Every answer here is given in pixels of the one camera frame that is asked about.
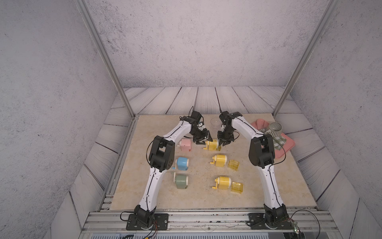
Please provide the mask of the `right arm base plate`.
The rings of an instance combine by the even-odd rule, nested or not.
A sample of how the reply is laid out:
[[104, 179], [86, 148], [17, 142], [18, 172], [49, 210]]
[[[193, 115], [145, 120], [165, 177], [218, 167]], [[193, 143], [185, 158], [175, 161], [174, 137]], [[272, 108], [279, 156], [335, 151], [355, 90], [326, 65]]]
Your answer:
[[252, 230], [293, 230], [293, 225], [287, 218], [267, 219], [265, 213], [249, 213], [246, 225]]

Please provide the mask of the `green pencil sharpener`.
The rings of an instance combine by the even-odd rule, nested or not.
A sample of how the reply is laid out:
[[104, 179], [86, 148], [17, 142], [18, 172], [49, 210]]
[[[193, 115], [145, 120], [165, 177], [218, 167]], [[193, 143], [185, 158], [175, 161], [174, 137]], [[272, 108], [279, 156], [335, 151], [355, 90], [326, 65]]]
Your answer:
[[186, 174], [174, 173], [174, 183], [177, 189], [187, 189], [189, 185], [189, 176]]

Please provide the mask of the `pink pencil sharpener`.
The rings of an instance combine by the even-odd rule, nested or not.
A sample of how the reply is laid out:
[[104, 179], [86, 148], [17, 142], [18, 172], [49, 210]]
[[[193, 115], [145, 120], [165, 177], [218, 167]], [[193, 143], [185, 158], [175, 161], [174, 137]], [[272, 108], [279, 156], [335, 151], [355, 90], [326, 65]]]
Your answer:
[[180, 147], [181, 151], [189, 152], [192, 150], [192, 140], [189, 138], [182, 138], [181, 141], [178, 144], [178, 147]]

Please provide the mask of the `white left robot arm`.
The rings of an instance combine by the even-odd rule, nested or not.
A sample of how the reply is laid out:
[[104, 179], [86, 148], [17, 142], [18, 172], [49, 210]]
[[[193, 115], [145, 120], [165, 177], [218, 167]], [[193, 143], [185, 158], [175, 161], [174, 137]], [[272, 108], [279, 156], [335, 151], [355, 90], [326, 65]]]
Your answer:
[[193, 136], [194, 143], [212, 141], [202, 114], [193, 110], [190, 115], [180, 117], [179, 123], [171, 131], [163, 136], [155, 136], [150, 143], [150, 152], [146, 154], [150, 165], [148, 182], [141, 201], [131, 215], [139, 227], [150, 229], [154, 226], [154, 214], [163, 177], [174, 163], [177, 144], [187, 134]]

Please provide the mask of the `yellow sharpener top row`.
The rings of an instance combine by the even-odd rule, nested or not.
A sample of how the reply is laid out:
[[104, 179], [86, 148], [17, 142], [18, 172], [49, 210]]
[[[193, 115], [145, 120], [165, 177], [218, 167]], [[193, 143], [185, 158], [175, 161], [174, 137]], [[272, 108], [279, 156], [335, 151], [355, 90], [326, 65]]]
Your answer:
[[221, 146], [217, 139], [213, 139], [212, 141], [205, 142], [204, 149], [208, 151], [221, 151]]

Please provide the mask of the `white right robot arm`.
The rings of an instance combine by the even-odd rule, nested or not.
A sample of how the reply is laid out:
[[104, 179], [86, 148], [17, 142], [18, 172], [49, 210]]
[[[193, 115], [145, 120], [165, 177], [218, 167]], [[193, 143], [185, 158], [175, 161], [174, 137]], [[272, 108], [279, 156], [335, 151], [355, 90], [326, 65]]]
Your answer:
[[264, 219], [269, 229], [277, 229], [279, 224], [289, 218], [286, 206], [281, 198], [274, 171], [275, 149], [270, 134], [262, 133], [246, 121], [239, 112], [221, 112], [221, 130], [217, 133], [218, 143], [226, 146], [234, 142], [234, 132], [250, 141], [249, 161], [260, 172], [264, 192]]

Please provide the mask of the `blue pencil sharpener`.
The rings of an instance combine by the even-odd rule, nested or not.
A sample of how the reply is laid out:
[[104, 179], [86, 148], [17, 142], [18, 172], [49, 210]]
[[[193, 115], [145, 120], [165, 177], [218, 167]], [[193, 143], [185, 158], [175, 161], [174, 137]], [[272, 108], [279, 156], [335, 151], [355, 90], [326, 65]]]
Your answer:
[[187, 171], [189, 168], [190, 160], [185, 157], [179, 157], [175, 160], [175, 166], [173, 169], [181, 170], [181, 171]]

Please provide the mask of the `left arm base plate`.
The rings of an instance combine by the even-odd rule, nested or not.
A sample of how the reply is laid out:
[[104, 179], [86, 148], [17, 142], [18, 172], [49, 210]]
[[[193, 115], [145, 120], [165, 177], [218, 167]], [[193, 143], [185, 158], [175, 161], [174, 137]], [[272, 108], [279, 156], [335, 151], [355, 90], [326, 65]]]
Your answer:
[[127, 223], [127, 231], [166, 231], [168, 229], [169, 214], [155, 213], [153, 215], [138, 216], [130, 214]]

